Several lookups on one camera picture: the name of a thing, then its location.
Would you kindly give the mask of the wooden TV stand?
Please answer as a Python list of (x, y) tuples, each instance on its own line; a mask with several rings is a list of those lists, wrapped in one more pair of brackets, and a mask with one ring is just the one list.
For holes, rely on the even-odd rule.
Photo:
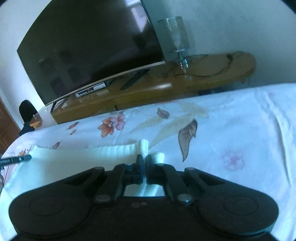
[(256, 59), (250, 53), (237, 51), (230, 54), (189, 57), (186, 80), (177, 63), (154, 66), (131, 87), (122, 87), (131, 75), (119, 77), (108, 87), (83, 97), (70, 95), (56, 106), (39, 110), (41, 127), (53, 126), (90, 116), (111, 113), (142, 105), (197, 96), (199, 91), (244, 82), (256, 68)]

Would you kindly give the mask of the floral white bed sheet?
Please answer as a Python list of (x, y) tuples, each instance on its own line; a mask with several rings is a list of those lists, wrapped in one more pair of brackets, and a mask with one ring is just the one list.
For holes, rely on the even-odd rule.
[(271, 196), (272, 234), (295, 240), (295, 85), (271, 85), (146, 105), (26, 133), (4, 158), (35, 147), (75, 150), (149, 142), (177, 170), (194, 167)]

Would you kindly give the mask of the white knit sweater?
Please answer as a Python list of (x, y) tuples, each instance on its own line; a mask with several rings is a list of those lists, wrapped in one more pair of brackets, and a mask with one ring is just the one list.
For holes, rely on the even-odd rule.
[(11, 240), (16, 231), (9, 218), (9, 206), (19, 195), (73, 176), (94, 167), (106, 171), (116, 165), (134, 163), (138, 155), (152, 156), (154, 163), (164, 163), (163, 152), (149, 152), (149, 142), (140, 140), (129, 145), (88, 147), (87, 149), (60, 150), (35, 146), (32, 159), (19, 164), (10, 175), (1, 192), (1, 240)]

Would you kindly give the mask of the large curved black television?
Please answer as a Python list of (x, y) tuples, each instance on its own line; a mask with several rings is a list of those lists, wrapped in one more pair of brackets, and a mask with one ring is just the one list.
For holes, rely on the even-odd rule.
[(17, 53), (44, 104), (165, 60), (142, 1), (51, 1)]

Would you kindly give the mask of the glass table lamp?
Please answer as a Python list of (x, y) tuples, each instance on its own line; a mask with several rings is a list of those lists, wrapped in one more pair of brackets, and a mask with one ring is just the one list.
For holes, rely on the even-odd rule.
[(181, 16), (174, 16), (158, 20), (158, 23), (168, 41), (169, 52), (178, 54), (179, 65), (183, 71), (184, 78), (186, 80), (192, 80), (187, 73), (187, 69), (189, 68), (188, 61), (183, 56), (183, 52), (190, 49), (190, 42), (183, 18)]

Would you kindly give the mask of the silver set-top box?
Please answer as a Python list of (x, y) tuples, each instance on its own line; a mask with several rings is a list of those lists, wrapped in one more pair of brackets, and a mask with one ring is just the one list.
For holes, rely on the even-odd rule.
[(95, 92), (97, 90), (106, 88), (107, 86), (108, 86), (108, 84), (106, 84), (105, 82), (101, 82), (99, 84), (93, 85), (91, 87), (88, 87), (88, 88), (85, 88), (83, 90), (80, 90), (80, 91), (76, 92), (75, 96), (76, 97), (82, 97), (82, 96), (85, 96), (85, 95), (87, 95), (89, 93), (92, 93), (92, 92)]

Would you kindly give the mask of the brown wooden wardrobe door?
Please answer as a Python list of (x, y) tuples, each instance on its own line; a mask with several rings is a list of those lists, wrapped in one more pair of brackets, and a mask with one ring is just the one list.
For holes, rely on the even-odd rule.
[(1, 154), (19, 137), (20, 129), (3, 102), (0, 102), (0, 150)]

